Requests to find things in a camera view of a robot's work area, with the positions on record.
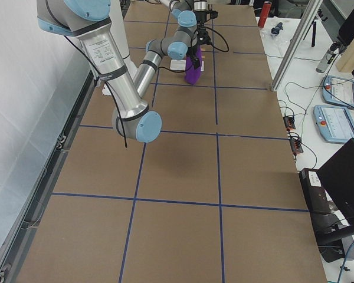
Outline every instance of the red can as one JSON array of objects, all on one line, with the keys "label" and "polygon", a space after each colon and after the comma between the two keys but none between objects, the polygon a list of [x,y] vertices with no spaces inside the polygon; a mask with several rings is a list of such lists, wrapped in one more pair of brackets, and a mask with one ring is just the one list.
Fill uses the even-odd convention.
[{"label": "red can", "polygon": [[264,5],[262,6],[260,19],[258,20],[258,26],[260,28],[263,28],[265,26],[267,16],[269,15],[269,12],[270,12],[270,7],[271,7],[271,2],[265,1]]}]

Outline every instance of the black monitor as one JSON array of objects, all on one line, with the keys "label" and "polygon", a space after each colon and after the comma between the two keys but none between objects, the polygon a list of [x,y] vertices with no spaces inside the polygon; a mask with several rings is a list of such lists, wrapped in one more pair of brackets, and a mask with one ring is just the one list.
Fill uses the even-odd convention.
[{"label": "black monitor", "polygon": [[316,235],[319,245],[327,245],[354,235],[354,139],[344,144],[318,171],[317,175],[350,226]]}]

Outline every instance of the purple cloth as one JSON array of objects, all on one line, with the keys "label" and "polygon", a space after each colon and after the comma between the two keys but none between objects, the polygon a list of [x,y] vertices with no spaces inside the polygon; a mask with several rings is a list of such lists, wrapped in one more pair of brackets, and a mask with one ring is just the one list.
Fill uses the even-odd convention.
[{"label": "purple cloth", "polygon": [[[198,47],[198,50],[195,54],[199,58],[199,62],[202,65],[202,51],[201,47]],[[191,61],[191,58],[189,56],[186,57],[186,64],[185,64],[185,81],[188,84],[195,84],[198,80],[199,77],[201,76],[201,67],[198,67],[197,69],[194,69],[194,66],[192,66],[193,62]]]}]

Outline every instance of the label on robot arm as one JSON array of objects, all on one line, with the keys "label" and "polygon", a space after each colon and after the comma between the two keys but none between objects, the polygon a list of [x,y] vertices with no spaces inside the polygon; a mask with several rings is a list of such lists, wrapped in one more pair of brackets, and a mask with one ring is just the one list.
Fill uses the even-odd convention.
[{"label": "label on robot arm", "polygon": [[321,187],[321,182],[320,182],[320,179],[319,179],[318,175],[316,174],[316,172],[309,171],[308,176],[309,176],[309,182],[311,183],[311,186]]},{"label": "label on robot arm", "polygon": [[97,66],[103,65],[111,59],[116,59],[114,49],[107,39],[87,45],[86,48]]}]

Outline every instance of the white desk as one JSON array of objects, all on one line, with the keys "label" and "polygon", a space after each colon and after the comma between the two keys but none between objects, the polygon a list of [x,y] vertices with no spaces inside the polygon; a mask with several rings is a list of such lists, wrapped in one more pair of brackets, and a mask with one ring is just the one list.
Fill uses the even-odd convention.
[{"label": "white desk", "polygon": [[[284,30],[280,31],[280,34],[277,37],[271,36],[271,28],[276,26],[279,22],[283,23]],[[299,19],[283,19],[283,18],[268,18],[266,21],[265,27],[260,30],[265,53],[267,55],[283,57],[284,53],[289,46],[290,39],[293,37],[293,34],[299,24]],[[306,40],[303,41],[295,57],[300,58],[311,58],[315,60],[321,60],[322,56],[326,50],[332,44],[332,40],[328,36],[321,22],[317,22],[317,31],[316,31],[316,46],[311,47],[311,38],[312,38],[312,29],[308,33]],[[268,57],[268,63],[271,71],[271,75],[275,76],[278,67],[282,59]],[[312,87],[321,85],[322,79],[325,74],[319,74],[315,71],[318,62],[306,61],[300,59],[294,59],[287,75],[285,76],[280,88],[277,90],[278,99],[283,100],[287,103],[287,106],[292,108],[295,114],[303,113],[303,110],[294,104],[290,103],[287,99],[286,94],[284,93],[284,87],[288,82],[295,82],[305,87]],[[352,78],[352,75],[349,73],[340,73],[338,72],[336,66],[334,65],[330,69],[330,75],[335,75],[343,78]],[[303,89],[296,85],[290,84],[287,86],[287,94],[290,97],[290,100],[296,104],[307,108],[310,103],[310,100],[315,93],[316,88]],[[320,88],[315,96],[312,99],[312,103],[307,109],[307,115],[302,129],[302,120],[303,115],[298,115],[295,117],[296,130],[298,134],[302,134],[302,142],[309,146],[317,156],[317,165],[316,168],[319,168],[323,163],[325,163],[337,150],[341,148],[341,144],[331,144],[325,142],[323,137],[320,135],[313,117],[313,107],[318,104],[325,104],[322,99],[322,89]],[[352,118],[354,120],[354,110],[350,111]],[[315,158],[313,153],[311,153],[307,148],[303,147],[304,153],[298,155],[296,167],[297,170],[301,170],[305,167],[312,167],[315,163]],[[331,264],[326,263],[323,260],[323,265],[328,281],[337,282],[339,267],[342,264],[343,259],[332,262]],[[346,266],[351,269],[349,272],[343,272],[341,282],[352,282],[354,281],[354,261],[347,261]]]}]

